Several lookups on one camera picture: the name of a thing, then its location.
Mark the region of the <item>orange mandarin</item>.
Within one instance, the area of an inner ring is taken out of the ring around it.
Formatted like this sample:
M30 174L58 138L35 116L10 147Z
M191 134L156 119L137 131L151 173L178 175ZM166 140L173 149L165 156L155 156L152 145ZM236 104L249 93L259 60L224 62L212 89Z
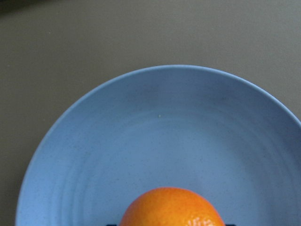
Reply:
M214 206L199 194L161 187L136 198L125 211L121 226L224 226Z

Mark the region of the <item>blue plate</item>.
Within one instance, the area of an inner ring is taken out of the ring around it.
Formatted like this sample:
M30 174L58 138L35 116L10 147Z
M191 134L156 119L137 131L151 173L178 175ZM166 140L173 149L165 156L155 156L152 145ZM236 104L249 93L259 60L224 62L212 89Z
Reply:
M227 224L301 223L301 123L235 75L145 68L90 91L55 122L25 174L17 226L118 224L155 187L190 189Z

